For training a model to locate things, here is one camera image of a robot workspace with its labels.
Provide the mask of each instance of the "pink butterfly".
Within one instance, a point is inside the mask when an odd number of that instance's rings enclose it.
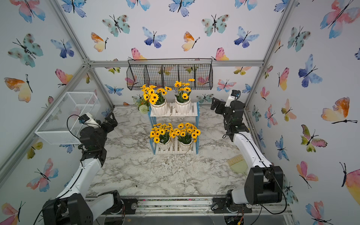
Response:
[[[276,119],[273,117],[274,114],[275,114],[275,111],[273,113],[273,107],[272,107],[272,105],[270,105],[270,107],[267,109],[267,112],[265,112],[265,118],[267,119],[267,126],[269,128],[271,128],[271,124],[273,124],[273,125],[278,124]]]
[[[37,16],[42,21],[45,20],[45,12],[37,7],[40,4],[40,0],[10,0],[13,5],[21,5],[19,8],[19,14],[24,18],[26,22],[32,23],[32,16]]]
[[[308,180],[312,181],[319,181],[318,177],[314,174],[307,174],[307,163],[304,161],[301,161],[300,165],[296,165],[297,171],[299,172],[300,176],[306,181],[307,188],[311,187],[308,183]]]
[[[20,210],[24,204],[22,204],[22,202],[20,203],[19,210],[14,209],[9,203],[3,204],[1,207],[3,210],[3,214],[12,216],[7,218],[3,222],[0,222],[0,225],[17,225],[18,221],[20,222]]]
[[[265,87],[262,87],[262,91],[260,92],[261,98],[265,99],[266,101],[266,97],[270,94],[270,91],[267,91],[265,93]]]
[[[224,82],[223,80],[219,79],[219,82],[217,83],[219,86],[216,88],[217,91],[221,91],[223,89],[225,89],[225,92],[229,92],[231,90],[231,87],[233,87],[236,82],[231,82],[228,83],[229,80],[226,80],[226,82]]]
[[[40,174],[41,176],[31,180],[26,186],[31,187],[31,189],[35,190],[40,184],[39,191],[46,192],[50,188],[49,186],[50,179],[57,177],[59,173],[59,170],[57,168],[52,170],[52,167],[53,167],[53,161],[50,158],[45,164],[43,173],[40,172],[39,169],[38,169],[39,172],[35,172]]]

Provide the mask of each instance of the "yellow flower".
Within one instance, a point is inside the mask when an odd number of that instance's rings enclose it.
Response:
[[[187,93],[183,93],[182,97],[183,97],[183,99],[188,99],[189,98]]]
[[[159,138],[159,137],[154,137],[154,142],[155,142],[155,143],[159,143],[159,142],[160,142],[160,138]]]

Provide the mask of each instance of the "white marble surface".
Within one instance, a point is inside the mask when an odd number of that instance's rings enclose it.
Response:
[[[116,189],[120,195],[209,195],[244,186],[244,175],[234,173],[227,163],[240,150],[229,138],[222,139],[223,117],[209,105],[201,106],[200,112],[198,155],[154,155],[147,115],[136,107],[116,107],[118,126],[108,134],[106,161],[88,194]],[[195,124],[195,118],[161,117],[157,122]]]

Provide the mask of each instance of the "butterfly wallpaper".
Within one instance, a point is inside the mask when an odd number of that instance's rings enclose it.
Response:
[[[286,2],[277,1],[273,10],[283,13]],[[283,191],[296,224],[356,224],[360,2],[299,2],[259,82],[251,87],[257,92],[247,105],[253,135],[267,159],[286,175]]]

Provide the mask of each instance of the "white planter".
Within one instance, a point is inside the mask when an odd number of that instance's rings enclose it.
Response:
[[[190,110],[191,110],[190,97],[189,97],[189,100],[184,103],[178,102],[177,99],[175,98],[175,109],[176,109],[177,113],[180,113],[180,114],[187,114],[188,112],[190,112]]]
[[[170,141],[171,138],[169,138],[169,140],[165,143],[158,143],[159,145],[159,149],[161,149],[162,151],[168,150],[169,148],[172,149],[172,141]]]
[[[191,142],[189,144],[184,144],[180,141],[178,141],[178,145],[179,145],[179,151],[189,151],[191,150],[191,148],[193,147],[193,142],[194,140],[192,139]]]
[[[155,116],[165,115],[169,109],[169,107],[167,106],[166,99],[165,102],[160,105],[150,104],[150,106],[151,106],[151,111],[153,111]]]

